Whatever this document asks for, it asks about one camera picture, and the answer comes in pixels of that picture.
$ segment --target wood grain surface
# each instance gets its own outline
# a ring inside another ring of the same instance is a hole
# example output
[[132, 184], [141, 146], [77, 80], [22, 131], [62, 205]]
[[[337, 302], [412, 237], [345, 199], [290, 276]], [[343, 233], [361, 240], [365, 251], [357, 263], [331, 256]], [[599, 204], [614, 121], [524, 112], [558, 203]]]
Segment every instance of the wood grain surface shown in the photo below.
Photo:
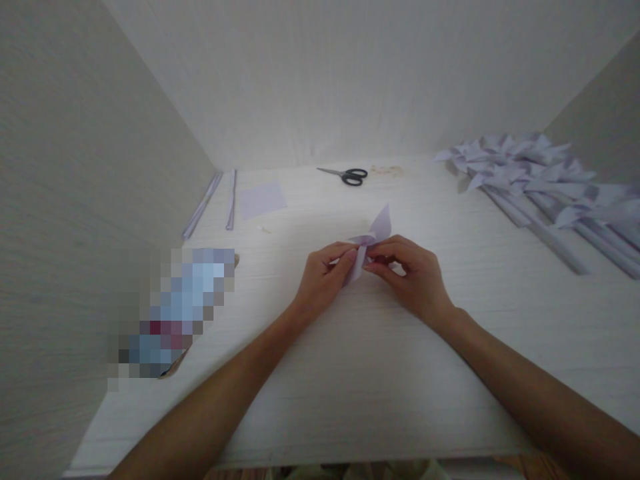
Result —
[[[439, 256], [456, 304], [501, 340], [640, 431], [640, 283], [572, 232], [594, 274], [575, 276], [482, 192], [427, 158], [354, 161], [362, 187], [312, 167], [240, 171], [237, 191], [282, 185], [288, 208], [226, 231], [225, 174], [185, 247], [235, 248], [224, 312], [178, 372], [108, 393], [68, 474], [108, 472], [138, 439], [293, 298], [308, 253], [366, 232], [389, 202], [393, 232]], [[264, 227], [271, 233], [258, 230]], [[220, 468], [502, 455], [531, 444], [452, 349], [363, 274], [294, 344], [226, 448]]]
[[102, 3], [3, 1], [0, 45], [0, 477], [54, 479], [132, 310], [110, 295], [137, 301], [134, 252], [180, 247], [215, 168]]
[[224, 170], [542, 130], [640, 25], [634, 0], [104, 3]]

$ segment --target right hand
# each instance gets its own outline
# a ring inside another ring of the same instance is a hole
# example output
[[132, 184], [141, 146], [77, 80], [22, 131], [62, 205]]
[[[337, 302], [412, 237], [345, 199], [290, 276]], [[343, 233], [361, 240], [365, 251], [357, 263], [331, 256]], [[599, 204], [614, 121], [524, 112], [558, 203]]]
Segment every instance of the right hand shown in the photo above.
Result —
[[[400, 303], [434, 330], [452, 320], [457, 309], [442, 281], [438, 258], [411, 240], [394, 235], [367, 250], [373, 263], [364, 266], [368, 272], [386, 281]], [[389, 268], [391, 262], [402, 265], [406, 275]]]

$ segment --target paper scrap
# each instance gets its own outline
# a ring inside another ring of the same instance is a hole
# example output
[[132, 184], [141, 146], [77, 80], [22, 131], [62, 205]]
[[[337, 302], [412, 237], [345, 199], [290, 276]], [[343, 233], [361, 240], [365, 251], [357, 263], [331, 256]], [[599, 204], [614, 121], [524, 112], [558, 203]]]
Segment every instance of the paper scrap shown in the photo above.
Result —
[[200, 220], [200, 217], [202, 217], [202, 214], [205, 212], [205, 208], [207, 208], [207, 204], [211, 196], [213, 195], [213, 192], [215, 192], [215, 189], [218, 188], [220, 180], [222, 180], [222, 172], [218, 172], [213, 176], [213, 179], [211, 180], [204, 196], [202, 197], [202, 200], [200, 200], [200, 204], [198, 204], [198, 207], [191, 216], [187, 227], [185, 228], [184, 232], [182, 232], [183, 240], [191, 238], [191, 235], [195, 230], [195, 226], [198, 224], [198, 220]]
[[362, 267], [364, 264], [369, 262], [369, 259], [367, 258], [367, 248], [375, 243], [388, 239], [390, 235], [391, 217], [389, 215], [389, 204], [386, 204], [371, 224], [368, 233], [349, 239], [350, 242], [357, 243], [360, 247], [358, 248], [358, 254], [355, 258], [355, 262], [345, 278], [344, 285], [348, 285], [351, 282], [358, 280], [360, 275], [362, 275]]
[[280, 183], [277, 181], [264, 183], [252, 189], [240, 190], [238, 200], [244, 220], [280, 210], [287, 206]]
[[236, 169], [231, 172], [231, 188], [229, 190], [229, 209], [227, 210], [227, 230], [233, 230], [233, 207], [235, 206]]

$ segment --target purple paper square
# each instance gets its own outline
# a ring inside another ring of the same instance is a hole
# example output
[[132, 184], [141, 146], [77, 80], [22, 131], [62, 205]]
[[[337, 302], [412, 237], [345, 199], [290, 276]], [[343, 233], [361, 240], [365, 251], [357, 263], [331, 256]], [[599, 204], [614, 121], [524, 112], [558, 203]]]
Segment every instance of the purple paper square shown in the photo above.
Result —
[[258, 185], [252, 189], [240, 190], [238, 200], [244, 220], [287, 206], [280, 183], [276, 181]]

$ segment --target white table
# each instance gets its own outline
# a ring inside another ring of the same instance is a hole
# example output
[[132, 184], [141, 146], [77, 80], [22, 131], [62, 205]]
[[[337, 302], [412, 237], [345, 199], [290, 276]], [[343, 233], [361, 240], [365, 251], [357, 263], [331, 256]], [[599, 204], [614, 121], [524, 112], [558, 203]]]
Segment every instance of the white table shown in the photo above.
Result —
[[[393, 173], [372, 170], [397, 166]], [[229, 176], [185, 248], [235, 248], [224, 313], [166, 380], [108, 393], [67, 475], [106, 473], [186, 392], [293, 298], [307, 254], [368, 230], [390, 202], [393, 232], [436, 252], [456, 304], [498, 338], [640, 432], [640, 283], [573, 232], [594, 274], [574, 275], [480, 191], [428, 158], [334, 164], [370, 170], [348, 187], [313, 167], [238, 172], [237, 191], [279, 180], [288, 208], [225, 230]], [[257, 229], [263, 226], [271, 233]], [[436, 334], [364, 273], [296, 342], [226, 448], [221, 467], [463, 457], [530, 448]]]

